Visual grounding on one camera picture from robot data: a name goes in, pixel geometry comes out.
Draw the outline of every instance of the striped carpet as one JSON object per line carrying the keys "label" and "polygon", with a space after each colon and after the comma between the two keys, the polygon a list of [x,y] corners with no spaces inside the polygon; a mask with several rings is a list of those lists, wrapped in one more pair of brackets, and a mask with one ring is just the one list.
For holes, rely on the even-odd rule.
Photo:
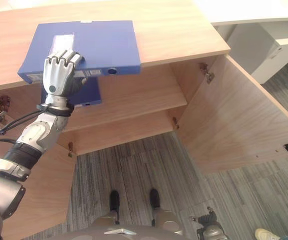
{"label": "striped carpet", "polygon": [[[264,87],[288,110],[288,65]],[[112,189],[120,193],[122,224],[150,225],[151,187],[192,240],[200,225],[188,216],[206,214],[207,206],[232,240],[254,240],[256,228],[288,235],[288,158],[203,176],[170,132],[79,156],[67,222],[26,239],[87,228],[108,212]]]}

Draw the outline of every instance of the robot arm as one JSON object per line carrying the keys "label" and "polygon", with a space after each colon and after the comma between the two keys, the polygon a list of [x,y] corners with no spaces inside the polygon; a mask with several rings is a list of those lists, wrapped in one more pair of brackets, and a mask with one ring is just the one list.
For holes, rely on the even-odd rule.
{"label": "robot arm", "polygon": [[45,60],[43,86],[48,95],[40,106],[42,113],[0,158],[0,234],[2,221],[16,211],[24,196],[25,188],[19,182],[28,178],[42,154],[56,143],[74,109],[67,97],[83,85],[82,79],[73,78],[80,60],[82,56],[72,50],[64,50]]}

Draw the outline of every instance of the wooden shelf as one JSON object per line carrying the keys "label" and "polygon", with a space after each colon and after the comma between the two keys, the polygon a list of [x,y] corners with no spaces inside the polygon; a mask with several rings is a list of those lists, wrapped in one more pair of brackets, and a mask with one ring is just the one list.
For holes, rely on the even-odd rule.
{"label": "wooden shelf", "polygon": [[102,104],[77,108],[65,132],[187,104],[168,64],[146,67],[140,75],[101,77],[99,88]]}
{"label": "wooden shelf", "polygon": [[17,71],[39,23],[89,20],[132,20],[142,67],[230,49],[191,0],[98,1],[2,11],[0,90],[24,85]]}
{"label": "wooden shelf", "polygon": [[91,126],[72,132],[77,155],[147,138],[173,130],[166,111]]}

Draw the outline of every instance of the wooden cabinet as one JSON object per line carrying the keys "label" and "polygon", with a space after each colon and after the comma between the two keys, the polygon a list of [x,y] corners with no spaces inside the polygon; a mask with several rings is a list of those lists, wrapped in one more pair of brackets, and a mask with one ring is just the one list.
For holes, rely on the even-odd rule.
{"label": "wooden cabinet", "polygon": [[[204,173],[288,154],[283,149],[287,111],[226,55],[228,45],[189,0],[88,2],[0,12],[0,95],[11,99],[9,120],[40,103],[40,84],[24,85],[16,75],[37,24],[89,19],[133,20],[141,74],[100,77],[102,104],[74,111],[56,147],[34,167],[35,177],[27,182],[32,195],[5,222],[5,239],[65,220],[74,168],[74,158],[67,157],[71,141],[80,155],[175,130]],[[214,74],[210,83],[201,63]],[[0,148],[0,157],[6,148]],[[52,204],[57,191],[62,197],[54,197]],[[32,224],[34,219],[41,224]],[[21,233],[14,237],[12,226],[18,221]]]}

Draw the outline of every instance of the cabinet shelf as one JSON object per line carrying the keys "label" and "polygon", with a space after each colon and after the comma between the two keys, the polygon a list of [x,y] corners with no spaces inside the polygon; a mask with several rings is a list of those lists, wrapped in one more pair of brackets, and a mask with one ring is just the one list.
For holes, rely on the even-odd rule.
{"label": "cabinet shelf", "polygon": [[65,132],[187,104],[168,64],[146,67],[139,75],[100,77],[99,89],[102,103],[77,108]]}

